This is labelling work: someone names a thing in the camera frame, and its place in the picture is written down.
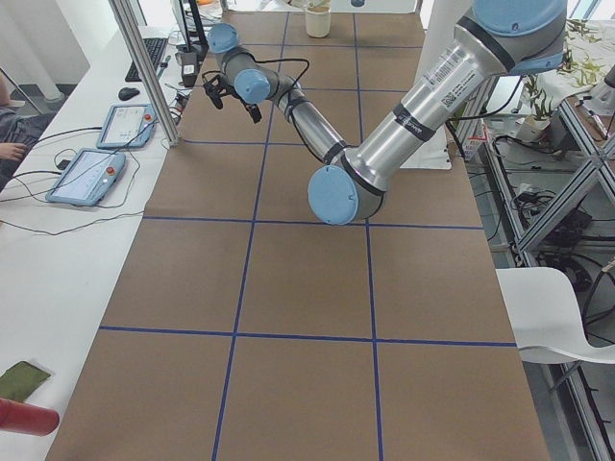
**keyboard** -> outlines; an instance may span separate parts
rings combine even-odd
[[[162,61],[162,56],[164,55],[164,50],[166,49],[166,41],[166,38],[160,37],[143,39],[147,54],[150,55],[150,59],[152,60],[152,64],[154,65],[154,70],[158,69],[160,61]],[[141,81],[140,77],[138,76],[138,71],[136,70],[134,62],[131,64],[131,68],[128,70],[128,74],[126,74],[126,78],[124,80],[126,82]]]

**white cup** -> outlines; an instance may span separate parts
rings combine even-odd
[[[306,30],[309,36],[322,38],[331,29],[331,9],[328,6],[306,8]]]

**brown paper table covering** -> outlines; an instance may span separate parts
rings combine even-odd
[[[324,39],[297,13],[226,19],[258,59],[309,58],[351,143],[424,38],[411,14],[335,14]],[[261,110],[193,92],[48,459],[549,459],[463,162],[325,226],[316,160]]]

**tablet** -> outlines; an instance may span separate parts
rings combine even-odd
[[[156,114],[151,104],[113,105],[100,132],[98,149],[143,147],[154,129]]]
[[[47,202],[94,206],[115,184],[124,168],[122,152],[82,149],[47,192]]]

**person's hand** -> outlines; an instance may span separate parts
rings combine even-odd
[[[19,142],[0,142],[0,158],[20,161],[23,159],[27,148],[28,146]]]

